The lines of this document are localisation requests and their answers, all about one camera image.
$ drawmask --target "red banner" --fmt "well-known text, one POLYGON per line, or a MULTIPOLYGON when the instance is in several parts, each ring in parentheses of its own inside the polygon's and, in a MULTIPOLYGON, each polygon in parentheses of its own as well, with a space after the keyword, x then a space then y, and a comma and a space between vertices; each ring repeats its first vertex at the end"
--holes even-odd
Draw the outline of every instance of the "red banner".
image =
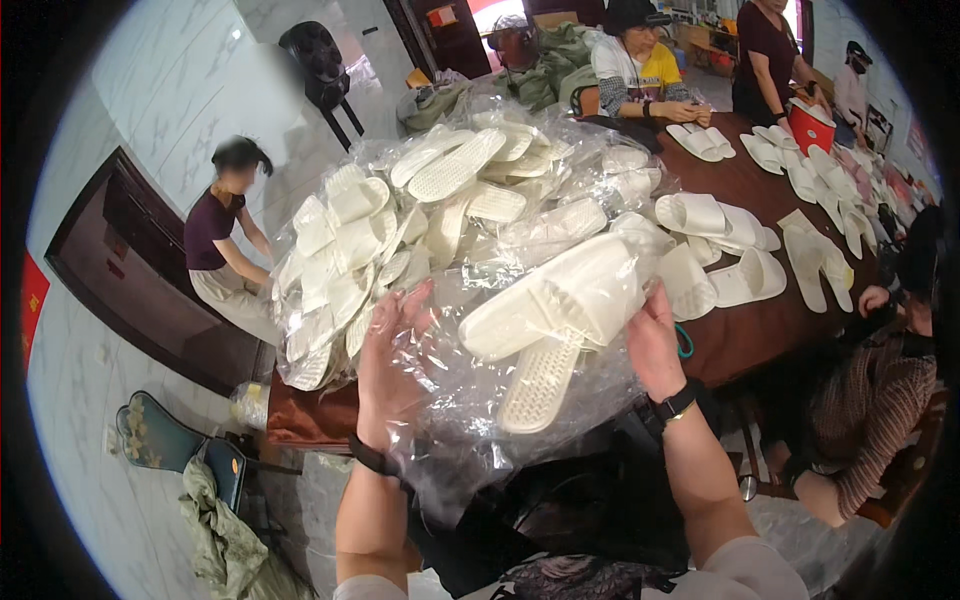
POLYGON ((36 324, 40 321, 40 308, 50 289, 50 281, 36 265, 33 258, 26 254, 23 265, 23 285, 20 296, 20 345, 23 350, 23 369, 30 365, 30 348, 34 346, 36 324))

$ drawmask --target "checkered sleeve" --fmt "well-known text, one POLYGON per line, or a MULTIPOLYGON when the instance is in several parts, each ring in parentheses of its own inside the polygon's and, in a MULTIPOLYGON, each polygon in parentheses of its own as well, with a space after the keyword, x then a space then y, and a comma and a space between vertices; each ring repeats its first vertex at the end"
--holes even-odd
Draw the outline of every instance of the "checkered sleeve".
POLYGON ((611 117, 620 115, 620 105, 630 102, 627 84, 622 77, 609 77, 600 80, 600 106, 611 117))

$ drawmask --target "black hair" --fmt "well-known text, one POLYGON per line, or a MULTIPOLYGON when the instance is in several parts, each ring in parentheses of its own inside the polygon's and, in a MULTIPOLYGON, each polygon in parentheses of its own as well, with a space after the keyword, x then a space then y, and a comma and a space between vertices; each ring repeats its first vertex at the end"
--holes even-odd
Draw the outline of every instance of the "black hair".
POLYGON ((944 235, 944 213, 930 205, 917 215, 906 232, 903 250, 897 256, 900 286, 917 300, 930 303, 933 292, 937 240, 944 235))
POLYGON ((657 14, 657 9, 650 0, 610 0, 603 30, 611 36, 621 37, 634 27, 649 28, 647 17, 651 14, 657 14))
POLYGON ((225 170, 243 171, 257 164, 263 165, 263 172, 269 177, 274 173, 274 164, 270 158, 260 150, 256 142, 242 135, 234 135, 217 146, 213 158, 210 159, 217 175, 223 175, 225 170))

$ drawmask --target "purple shirt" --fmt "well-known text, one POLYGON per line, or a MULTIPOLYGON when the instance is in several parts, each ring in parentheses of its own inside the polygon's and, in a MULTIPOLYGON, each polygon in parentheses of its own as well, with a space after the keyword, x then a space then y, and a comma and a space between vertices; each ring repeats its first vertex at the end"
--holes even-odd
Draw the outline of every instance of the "purple shirt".
POLYGON ((217 200, 207 188, 194 204, 183 227, 183 247, 186 250, 186 268, 190 271, 216 271, 227 264, 214 240, 226 240, 233 232, 233 222, 240 209, 247 205, 244 196, 233 196, 230 208, 217 200))

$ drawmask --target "door frame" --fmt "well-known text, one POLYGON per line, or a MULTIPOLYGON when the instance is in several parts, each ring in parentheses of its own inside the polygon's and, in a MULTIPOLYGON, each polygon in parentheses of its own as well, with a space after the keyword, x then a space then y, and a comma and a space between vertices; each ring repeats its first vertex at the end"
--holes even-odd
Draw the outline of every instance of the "door frame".
MULTIPOLYGON (((94 317, 102 321, 120 337, 130 342, 135 348, 147 354, 161 365, 183 375, 197 385, 201 385, 220 396, 229 397, 233 392, 229 385, 195 368, 183 358, 162 347, 127 323, 104 304, 100 298, 86 286, 83 280, 76 276, 60 258, 60 250, 62 250, 63 244, 66 242, 70 231, 73 230, 73 227, 77 224, 77 219, 83 214, 86 206, 93 199, 97 191, 99 191, 100 188, 107 183, 109 177, 114 174, 128 177, 131 183, 144 192, 148 203, 162 206, 162 209, 169 210, 176 215, 173 209, 170 208, 170 205, 157 194, 154 188, 143 177, 136 165, 133 164, 133 161, 130 160, 130 157, 123 151, 123 148, 118 146, 107 160, 100 165, 100 168, 93 174, 93 177, 84 185, 84 189, 81 190, 80 195, 77 196, 77 200, 75 200, 66 211, 66 215, 60 222, 60 226, 57 227, 57 232, 54 233, 54 237, 50 241, 50 246, 47 247, 47 251, 43 255, 44 260, 50 265, 50 268, 53 269, 54 273, 70 293, 73 294, 87 310, 93 313, 94 317)), ((220 315, 217 315, 217 317, 221 321, 224 321, 220 315)))

